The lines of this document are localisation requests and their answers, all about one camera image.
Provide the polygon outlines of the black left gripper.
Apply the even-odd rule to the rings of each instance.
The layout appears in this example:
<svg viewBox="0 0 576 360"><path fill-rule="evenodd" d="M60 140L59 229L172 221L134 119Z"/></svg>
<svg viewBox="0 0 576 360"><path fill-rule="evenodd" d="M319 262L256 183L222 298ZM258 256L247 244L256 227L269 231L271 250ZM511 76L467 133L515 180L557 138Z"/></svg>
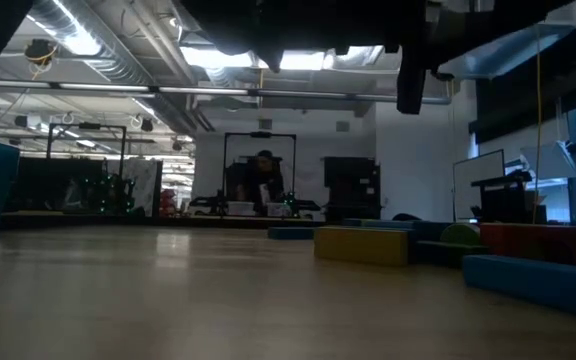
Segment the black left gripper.
<svg viewBox="0 0 576 360"><path fill-rule="evenodd" d="M182 0L209 41L234 55L267 51L266 64L281 71L284 50L383 45L394 21L381 1Z"/></svg>

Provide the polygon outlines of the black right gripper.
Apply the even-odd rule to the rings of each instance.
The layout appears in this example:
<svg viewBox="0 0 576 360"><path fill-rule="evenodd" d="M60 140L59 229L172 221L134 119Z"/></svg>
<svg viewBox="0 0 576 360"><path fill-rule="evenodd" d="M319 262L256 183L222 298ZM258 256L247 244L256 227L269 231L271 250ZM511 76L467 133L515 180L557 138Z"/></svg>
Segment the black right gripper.
<svg viewBox="0 0 576 360"><path fill-rule="evenodd" d="M461 56L468 51L465 12L441 1L405 0L397 5L394 52L402 53L397 78L397 109L420 113L426 70L423 56Z"/></svg>

